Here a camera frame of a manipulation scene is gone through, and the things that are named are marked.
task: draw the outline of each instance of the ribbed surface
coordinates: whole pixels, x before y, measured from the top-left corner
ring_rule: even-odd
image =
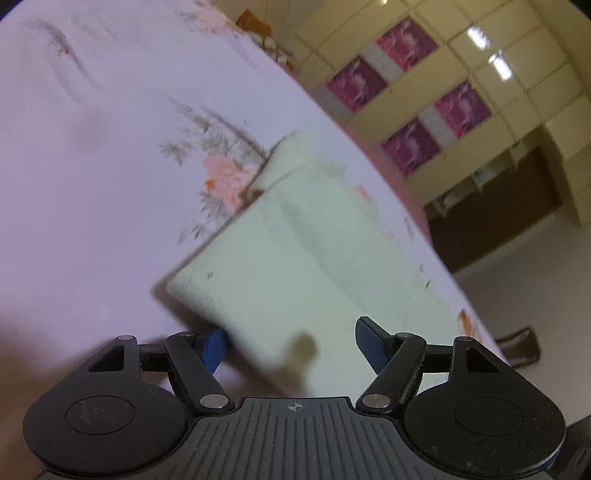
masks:
[[[60,478],[45,473],[38,480]],[[189,438],[170,457],[125,478],[457,479],[415,455],[392,422],[359,415],[344,398],[247,398],[235,413],[197,422]],[[549,479],[543,474],[530,478]]]

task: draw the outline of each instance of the light green towel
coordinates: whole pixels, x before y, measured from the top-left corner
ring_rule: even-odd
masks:
[[[461,333],[343,168],[321,158],[288,167],[302,142],[283,141],[269,162],[279,173],[268,173],[262,196],[168,290],[225,328],[286,393],[355,401],[375,378],[355,344],[360,316],[430,343]]]

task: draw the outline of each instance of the metal rivet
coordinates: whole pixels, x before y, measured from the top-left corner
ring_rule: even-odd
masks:
[[[361,403],[369,408],[386,408],[390,405],[390,399],[386,395],[372,393],[364,396]]]
[[[230,400],[225,395],[221,395],[219,393],[210,393],[209,395],[201,397],[199,403],[205,408],[219,410],[220,408],[224,408],[226,405],[228,405]]]

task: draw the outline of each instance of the bed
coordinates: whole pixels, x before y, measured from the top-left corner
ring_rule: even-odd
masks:
[[[121,334],[152,342],[195,327],[166,293],[170,275],[244,207],[294,130],[344,161],[465,334],[498,353],[376,166],[215,7],[27,0],[0,23],[0,64],[4,477],[34,465],[27,405],[82,358]],[[240,364],[222,365],[221,383],[260,392]]]

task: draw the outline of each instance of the triangular cutout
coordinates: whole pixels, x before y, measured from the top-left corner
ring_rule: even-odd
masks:
[[[125,368],[125,347],[115,345],[103,358],[92,365],[88,371],[96,372],[121,372]]]
[[[466,368],[469,372],[475,374],[501,373],[501,370],[488,361],[487,358],[475,348],[469,348],[466,351]]]

